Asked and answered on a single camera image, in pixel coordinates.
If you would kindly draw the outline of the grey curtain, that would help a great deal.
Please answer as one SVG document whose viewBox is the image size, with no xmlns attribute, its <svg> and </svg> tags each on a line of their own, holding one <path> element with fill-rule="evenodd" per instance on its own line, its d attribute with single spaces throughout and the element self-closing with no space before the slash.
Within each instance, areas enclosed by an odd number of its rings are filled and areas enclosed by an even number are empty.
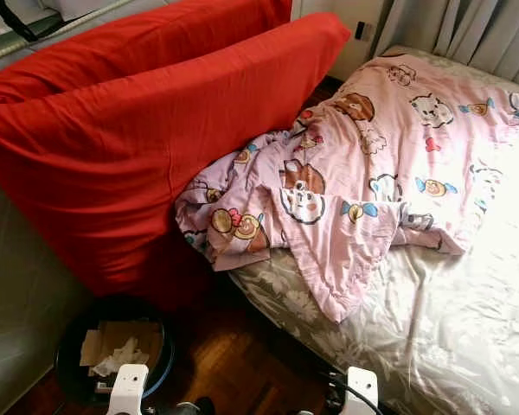
<svg viewBox="0 0 519 415">
<path fill-rule="evenodd" d="M 393 45 L 519 84 L 519 0 L 393 0 L 373 55 Z"/>
</svg>

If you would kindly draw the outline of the black round waste bin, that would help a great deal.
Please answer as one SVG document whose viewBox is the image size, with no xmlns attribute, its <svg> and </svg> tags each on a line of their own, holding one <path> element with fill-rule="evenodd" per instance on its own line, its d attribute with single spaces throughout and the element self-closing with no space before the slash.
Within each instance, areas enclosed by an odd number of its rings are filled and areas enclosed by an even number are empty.
<svg viewBox="0 0 519 415">
<path fill-rule="evenodd" d="M 106 377 L 93 377 L 88 374 L 90 367 L 79 365 L 80 347 L 86 332 L 90 328 L 97 328 L 102 321 L 141 321 L 157 322 L 162 324 L 163 339 L 165 345 L 162 348 L 159 363 L 156 364 L 146 376 L 144 385 L 144 397 L 149 398 L 159 387 L 166 375 L 171 372 L 176 363 L 177 346 L 174 341 L 172 329 L 169 327 L 166 317 L 160 309 L 150 302 L 138 297 L 125 294 L 113 294 L 113 296 L 99 297 L 88 308 L 65 328 L 61 336 L 61 342 L 54 353 L 54 375 L 61 387 L 63 395 L 71 403 L 86 406 L 105 407 L 108 405 L 108 392 L 99 387 L 100 382 L 111 382 L 116 374 Z"/>
</svg>

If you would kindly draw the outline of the pink cartoon print blanket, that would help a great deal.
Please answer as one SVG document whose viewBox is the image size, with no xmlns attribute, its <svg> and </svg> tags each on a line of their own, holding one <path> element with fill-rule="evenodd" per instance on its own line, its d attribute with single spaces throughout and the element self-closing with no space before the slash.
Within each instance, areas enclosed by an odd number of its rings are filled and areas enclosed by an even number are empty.
<svg viewBox="0 0 519 415">
<path fill-rule="evenodd" d="M 391 246 L 468 252 L 517 134 L 519 92 L 410 54 L 373 59 L 288 130 L 197 174 L 176 224 L 216 271 L 288 250 L 320 312 L 341 322 Z"/>
</svg>

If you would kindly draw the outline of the white tissue paper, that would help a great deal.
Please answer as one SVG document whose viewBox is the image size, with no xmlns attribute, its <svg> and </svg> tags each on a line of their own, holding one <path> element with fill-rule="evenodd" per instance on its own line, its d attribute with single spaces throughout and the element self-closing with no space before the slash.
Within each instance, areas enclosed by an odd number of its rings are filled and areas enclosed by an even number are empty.
<svg viewBox="0 0 519 415">
<path fill-rule="evenodd" d="M 99 359 L 89 368 L 88 374 L 93 377 L 106 377 L 116 374 L 125 364 L 145 365 L 151 355 L 145 353 L 138 344 L 137 337 L 129 337 L 121 347 L 111 348 L 102 344 L 99 348 Z"/>
</svg>

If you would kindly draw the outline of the brown cardboard piece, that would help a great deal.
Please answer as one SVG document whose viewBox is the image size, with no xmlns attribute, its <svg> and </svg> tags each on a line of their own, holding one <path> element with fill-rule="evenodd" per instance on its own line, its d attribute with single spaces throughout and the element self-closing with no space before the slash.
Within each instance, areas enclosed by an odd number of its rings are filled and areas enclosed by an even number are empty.
<svg viewBox="0 0 519 415">
<path fill-rule="evenodd" d="M 121 347 L 129 337 L 137 337 L 141 349 L 151 355 L 151 360 L 145 365 L 150 370 L 155 367 L 165 345 L 162 324 L 141 321 L 102 321 L 97 328 L 90 328 L 79 348 L 79 365 L 92 367 L 98 362 L 102 344 L 111 348 Z"/>
</svg>

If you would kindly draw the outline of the beige floral bed sheet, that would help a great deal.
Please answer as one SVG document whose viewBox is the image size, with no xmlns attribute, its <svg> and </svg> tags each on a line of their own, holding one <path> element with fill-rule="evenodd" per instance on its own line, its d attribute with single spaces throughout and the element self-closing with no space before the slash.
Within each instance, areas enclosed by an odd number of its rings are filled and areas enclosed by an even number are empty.
<svg viewBox="0 0 519 415">
<path fill-rule="evenodd" d="M 441 71 L 519 92 L 511 80 L 409 47 Z M 519 415 L 519 134 L 464 254 L 391 246 L 345 320 L 324 316 L 291 252 L 227 270 L 268 319 L 335 367 L 378 377 L 381 404 L 410 415 Z"/>
</svg>

